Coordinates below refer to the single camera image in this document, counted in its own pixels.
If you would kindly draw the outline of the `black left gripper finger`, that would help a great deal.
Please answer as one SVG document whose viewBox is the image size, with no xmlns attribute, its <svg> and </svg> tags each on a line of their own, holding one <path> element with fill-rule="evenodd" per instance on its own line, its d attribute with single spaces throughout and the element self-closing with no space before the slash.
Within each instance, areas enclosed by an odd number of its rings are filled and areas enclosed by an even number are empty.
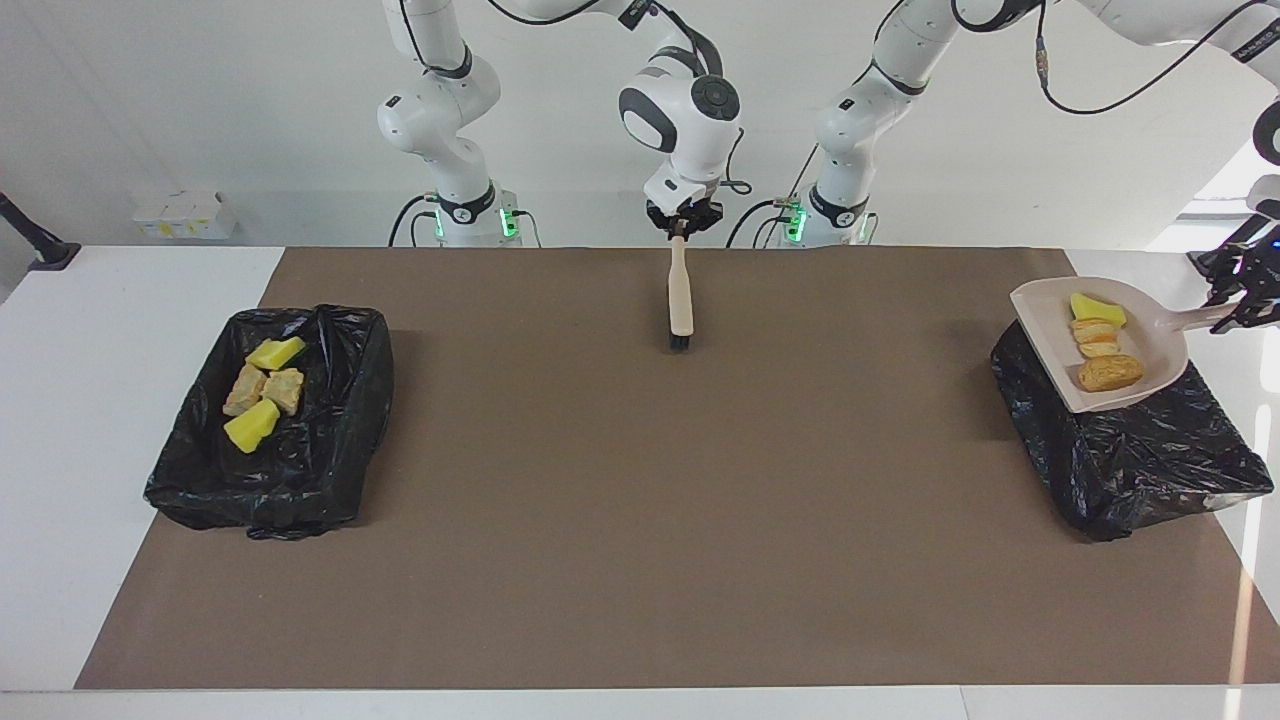
<svg viewBox="0 0 1280 720">
<path fill-rule="evenodd" d="M 1236 277 L 1243 250 L 1212 250 L 1199 256 L 1199 273 L 1210 283 L 1204 306 L 1219 306 L 1243 291 Z"/>
<path fill-rule="evenodd" d="M 1279 301 L 1272 299 L 1243 299 L 1224 319 L 1212 327 L 1213 334 L 1225 334 L 1236 328 L 1254 328 L 1279 323 Z"/>
</svg>

